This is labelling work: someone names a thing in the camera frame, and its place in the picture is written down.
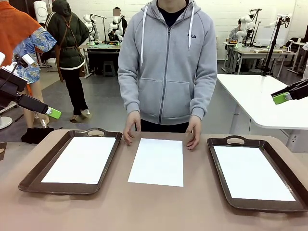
cable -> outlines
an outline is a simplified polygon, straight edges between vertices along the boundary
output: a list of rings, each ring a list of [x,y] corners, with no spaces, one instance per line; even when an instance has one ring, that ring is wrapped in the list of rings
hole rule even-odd
[[[250,126],[251,126],[251,120],[250,120],[250,122],[249,122],[249,135],[251,135]]]
[[[9,81],[10,77],[12,77],[14,71],[17,69],[17,67],[18,67],[18,65],[20,64],[20,62],[21,62],[22,59],[23,59],[23,58],[20,57],[20,58],[17,60],[17,64],[15,65],[13,71],[10,73],[10,75],[7,77],[7,79],[4,81],[4,83],[2,83],[2,85],[0,86],[0,90],[2,89],[3,85],[6,84],[7,81]]]

white table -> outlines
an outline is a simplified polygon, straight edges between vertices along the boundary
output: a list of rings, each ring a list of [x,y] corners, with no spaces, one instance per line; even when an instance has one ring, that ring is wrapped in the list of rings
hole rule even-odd
[[[276,105],[271,94],[284,89],[286,85],[270,76],[218,75],[218,80],[237,102],[230,134],[236,133],[240,107],[251,120],[262,128],[292,130],[287,147],[292,152],[305,153],[301,145],[303,130],[308,130],[308,97]]]
[[[254,64],[253,64],[253,67],[252,69],[255,69],[256,67],[256,64],[257,64],[257,59],[261,59],[261,58],[266,58],[268,57],[269,53],[263,53],[263,48],[256,48],[256,47],[249,47],[250,50],[249,51],[243,51],[241,48],[233,48],[233,50],[235,51],[235,55],[234,55],[234,60],[233,60],[233,66],[232,66],[232,71],[231,73],[232,74],[240,74],[241,72],[241,67],[242,67],[242,63],[243,63],[243,59],[254,59]],[[236,72],[235,69],[236,69],[236,62],[237,62],[237,58],[239,57],[239,54],[241,55],[241,58],[240,58],[240,62],[239,62],[239,69],[238,71]],[[294,52],[286,52],[286,51],[283,51],[282,53],[273,53],[272,54],[272,59],[273,59],[273,64],[272,66],[275,67],[276,66],[276,63],[277,63],[277,60],[282,58],[282,63],[280,64],[280,68],[279,68],[279,72],[278,72],[278,75],[277,75],[277,79],[280,78],[280,74],[281,74],[281,71],[282,71],[282,68],[283,68],[283,64],[284,64],[284,61],[286,59],[286,57],[288,55],[296,55]]]

hoodie pocket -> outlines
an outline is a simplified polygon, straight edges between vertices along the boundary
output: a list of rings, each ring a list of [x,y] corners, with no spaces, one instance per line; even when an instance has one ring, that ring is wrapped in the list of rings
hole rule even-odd
[[[190,114],[189,82],[168,81],[164,99],[163,118],[178,118]]]
[[[141,78],[138,90],[140,111],[158,117],[163,94],[163,82],[161,80]]]

white paper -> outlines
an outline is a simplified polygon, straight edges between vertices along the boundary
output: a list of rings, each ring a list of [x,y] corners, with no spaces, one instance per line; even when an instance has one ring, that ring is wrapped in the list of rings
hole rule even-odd
[[[259,148],[214,149],[232,198],[295,201]]]
[[[183,187],[182,141],[141,139],[128,182]]]
[[[97,184],[115,141],[113,137],[74,137],[42,182]]]

desk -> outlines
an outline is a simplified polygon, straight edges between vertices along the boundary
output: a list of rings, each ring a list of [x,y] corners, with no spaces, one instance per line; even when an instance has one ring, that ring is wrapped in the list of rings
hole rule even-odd
[[[236,134],[240,107],[262,128],[291,129],[287,147],[292,152],[308,152],[308,98],[276,105],[271,94],[286,87],[273,77],[254,75],[218,75],[218,80],[237,103],[230,134]]]
[[[298,46],[298,49],[297,49],[297,52],[296,52],[296,55],[295,55],[295,58],[294,58],[294,63],[293,63],[293,66],[291,69],[288,69],[288,71],[291,71],[293,73],[296,73],[296,74],[299,74],[297,71],[295,71],[295,66],[296,66],[296,61],[297,61],[297,58],[298,58],[298,55],[299,55],[299,51],[300,51],[300,48],[305,46],[306,44],[303,43],[303,42],[294,42],[292,43],[292,45],[297,45]]]
[[[87,74],[85,78],[88,78],[92,73],[89,72],[89,53],[90,54],[119,54],[121,50],[121,46],[112,46],[109,48],[96,48],[96,47],[91,47],[89,45],[81,45],[79,47],[81,50],[84,51],[84,56],[86,60],[86,71]]]
[[[93,196],[25,193],[19,182],[67,130],[52,132],[4,178],[0,178],[1,231],[307,231],[308,213],[267,214],[237,210],[225,199],[207,138],[194,152],[183,149],[184,187],[128,183],[138,139],[121,141],[102,188]],[[182,140],[185,134],[143,133],[144,138]],[[276,138],[263,139],[308,188],[308,170]]]
[[[241,71],[243,59],[255,59],[254,66],[252,68],[252,69],[254,69],[255,66],[256,66],[257,59],[266,58],[269,55],[268,53],[254,53],[254,50],[260,50],[260,51],[262,50],[262,48],[255,48],[255,47],[252,47],[251,51],[242,51],[242,50],[240,50],[239,48],[236,48],[236,47],[234,47],[233,50],[235,51],[235,56],[234,56],[234,60],[233,60],[232,69],[229,72],[231,72],[232,74],[236,73],[235,68],[236,68],[237,58],[240,54],[241,58],[240,58],[240,63],[239,63],[239,69],[238,69],[238,72],[237,72],[238,75],[240,74],[240,71]],[[296,54],[294,52],[285,52],[284,51],[283,53],[273,53],[273,55],[272,55],[272,58],[275,59],[273,66],[276,65],[277,59],[282,57],[282,63],[281,63],[281,66],[280,66],[280,69],[279,69],[279,72],[278,72],[278,75],[277,75],[278,79],[280,77],[280,73],[282,71],[282,67],[283,67],[283,63],[285,61],[285,58],[288,55],[296,55]]]

